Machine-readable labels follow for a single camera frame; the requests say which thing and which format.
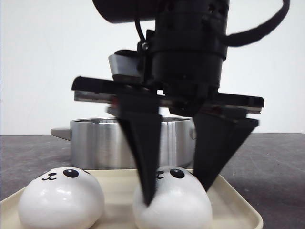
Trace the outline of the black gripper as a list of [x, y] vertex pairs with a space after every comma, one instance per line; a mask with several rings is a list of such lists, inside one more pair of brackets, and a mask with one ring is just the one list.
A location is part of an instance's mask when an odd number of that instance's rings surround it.
[[139, 83], [77, 77], [72, 83], [76, 100], [108, 103], [125, 90], [154, 94], [162, 90], [160, 106], [178, 115], [192, 115], [200, 108], [242, 108], [259, 113], [264, 106], [261, 97], [224, 94], [218, 91], [227, 46], [211, 30], [226, 29], [226, 18], [220, 12], [162, 11], [156, 16], [155, 30], [138, 43], [142, 70]]

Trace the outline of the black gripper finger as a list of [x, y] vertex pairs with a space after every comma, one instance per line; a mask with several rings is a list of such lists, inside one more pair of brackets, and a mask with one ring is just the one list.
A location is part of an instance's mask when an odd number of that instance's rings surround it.
[[159, 104], [156, 96], [118, 94], [116, 117], [131, 148], [147, 206], [155, 194], [155, 175], [159, 165], [162, 121]]
[[197, 114], [193, 121], [196, 129], [193, 174], [208, 191], [259, 121], [212, 114]]

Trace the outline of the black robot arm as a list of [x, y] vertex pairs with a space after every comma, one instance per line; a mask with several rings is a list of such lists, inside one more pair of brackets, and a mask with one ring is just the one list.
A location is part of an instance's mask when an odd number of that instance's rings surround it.
[[209, 189], [224, 165], [258, 126], [261, 97], [220, 93], [229, 46], [252, 42], [249, 33], [227, 36], [227, 0], [96, 0], [111, 23], [134, 22], [135, 51], [109, 57], [112, 80], [77, 77], [76, 101], [109, 103], [135, 159], [144, 202], [156, 192], [161, 107], [191, 117], [196, 130], [194, 175]]

